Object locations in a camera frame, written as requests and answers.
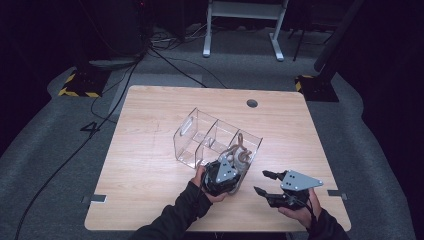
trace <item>gray metal part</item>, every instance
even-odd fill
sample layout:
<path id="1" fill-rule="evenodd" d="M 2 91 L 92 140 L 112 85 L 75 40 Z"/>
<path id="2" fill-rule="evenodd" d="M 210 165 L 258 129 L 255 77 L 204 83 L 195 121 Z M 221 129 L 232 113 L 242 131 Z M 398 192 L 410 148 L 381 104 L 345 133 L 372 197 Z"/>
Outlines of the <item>gray metal part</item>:
<path id="1" fill-rule="evenodd" d="M 308 188 L 322 186 L 321 180 L 306 176 L 299 172 L 288 170 L 280 187 L 285 190 L 301 191 Z"/>
<path id="2" fill-rule="evenodd" d="M 237 171 L 231 167 L 226 157 L 220 157 L 221 165 L 219 166 L 218 175 L 216 176 L 216 182 L 223 182 L 228 179 L 232 179 L 236 176 Z"/>

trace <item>white stand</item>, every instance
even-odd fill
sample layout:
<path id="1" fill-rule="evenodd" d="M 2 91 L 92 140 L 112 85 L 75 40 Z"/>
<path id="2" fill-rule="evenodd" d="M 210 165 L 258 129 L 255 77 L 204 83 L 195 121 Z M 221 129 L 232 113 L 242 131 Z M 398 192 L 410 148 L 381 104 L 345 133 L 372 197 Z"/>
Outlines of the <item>white stand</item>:
<path id="1" fill-rule="evenodd" d="M 286 13 L 288 0 L 284 0 L 282 5 L 275 4 L 257 4 L 257 3 L 239 3 L 239 2 L 220 2 L 209 0 L 207 29 L 205 37 L 205 45 L 203 48 L 203 56 L 209 57 L 211 55 L 211 25 L 212 16 L 217 17 L 238 17 L 238 18 L 254 18 L 254 19 L 268 19 L 277 20 L 275 32 L 270 33 L 272 47 L 274 48 L 275 56 L 278 61 L 283 61 L 284 56 L 281 52 L 280 45 L 277 38 L 280 33 L 281 24 Z"/>

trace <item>stand leg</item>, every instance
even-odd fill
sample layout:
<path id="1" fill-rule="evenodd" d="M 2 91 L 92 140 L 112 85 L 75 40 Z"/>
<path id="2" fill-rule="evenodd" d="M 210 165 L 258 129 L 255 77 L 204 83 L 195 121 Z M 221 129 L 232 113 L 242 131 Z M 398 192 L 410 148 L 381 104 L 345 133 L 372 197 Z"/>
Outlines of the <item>stand leg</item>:
<path id="1" fill-rule="evenodd" d="M 269 34 L 272 47 L 274 48 L 275 57 L 277 58 L 278 61 L 284 60 L 283 53 L 281 52 L 280 45 L 278 44 L 278 35 L 280 34 L 281 24 L 283 23 L 284 15 L 286 13 L 286 8 L 287 8 L 287 1 L 284 1 L 283 5 L 281 6 L 281 11 L 278 17 L 277 24 L 275 26 L 275 32 Z"/>
<path id="2" fill-rule="evenodd" d="M 203 57 L 209 57 L 211 55 L 211 41 L 212 41 L 211 28 L 212 28 L 212 0 L 209 0 L 205 45 L 203 47 Z"/>

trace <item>hand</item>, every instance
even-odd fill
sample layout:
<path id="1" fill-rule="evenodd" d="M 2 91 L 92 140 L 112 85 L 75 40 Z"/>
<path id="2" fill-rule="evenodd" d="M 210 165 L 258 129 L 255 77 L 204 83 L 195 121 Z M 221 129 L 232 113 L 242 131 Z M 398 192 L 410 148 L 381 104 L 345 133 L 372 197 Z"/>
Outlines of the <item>hand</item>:
<path id="1" fill-rule="evenodd" d="M 204 192 L 202 186 L 201 186 L 201 182 L 202 182 L 202 174 L 206 171 L 206 168 L 204 166 L 199 166 L 197 168 L 196 171 L 196 176 L 194 176 L 194 178 L 191 179 L 191 181 L 198 186 L 199 188 L 202 189 L 202 191 Z M 209 193 L 205 193 L 206 197 L 208 197 L 209 201 L 211 201 L 211 203 L 216 203 L 216 202 L 222 202 L 222 200 L 224 200 L 224 198 L 228 195 L 228 193 L 221 193 L 220 195 L 214 197 L 212 195 L 210 195 Z"/>
<path id="2" fill-rule="evenodd" d="M 308 201 L 307 204 L 310 207 L 311 203 L 312 203 L 312 209 L 313 209 L 314 215 L 316 216 L 317 221 L 318 221 L 318 218 L 319 218 L 319 215 L 321 214 L 322 208 L 321 208 L 318 197 L 315 194 L 315 191 L 314 191 L 313 188 L 309 189 L 309 199 L 310 199 L 310 201 Z M 284 214 L 286 217 L 298 220 L 300 222 L 300 224 L 302 224 L 306 228 L 311 227 L 311 221 L 312 221 L 311 213 L 305 207 L 301 208 L 299 210 L 296 210 L 296 211 L 290 210 L 288 208 L 280 207 L 280 208 L 278 208 L 278 211 L 280 213 Z"/>

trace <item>person's arm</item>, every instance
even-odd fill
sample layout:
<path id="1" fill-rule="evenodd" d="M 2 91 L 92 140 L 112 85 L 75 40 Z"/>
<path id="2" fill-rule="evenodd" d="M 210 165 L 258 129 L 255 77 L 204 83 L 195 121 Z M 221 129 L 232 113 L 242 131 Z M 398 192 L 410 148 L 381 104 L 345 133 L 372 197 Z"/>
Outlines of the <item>person's arm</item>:
<path id="1" fill-rule="evenodd" d="M 213 197 L 201 190 L 199 186 L 204 171 L 204 167 L 199 167 L 196 176 L 175 200 L 175 205 L 166 206 L 152 224 L 139 228 L 130 239 L 181 239 L 197 218 L 205 216 L 214 202 L 220 202 L 226 196 L 221 194 Z"/>
<path id="2" fill-rule="evenodd" d="M 309 233 L 309 240 L 324 239 L 349 239 L 343 227 L 337 222 L 336 218 L 331 216 L 325 209 L 321 208 L 321 204 L 315 194 L 313 188 L 309 189 L 309 207 L 313 209 L 315 219 L 307 208 L 292 211 L 288 208 L 280 207 L 278 211 L 289 218 L 296 219 L 302 224 Z"/>

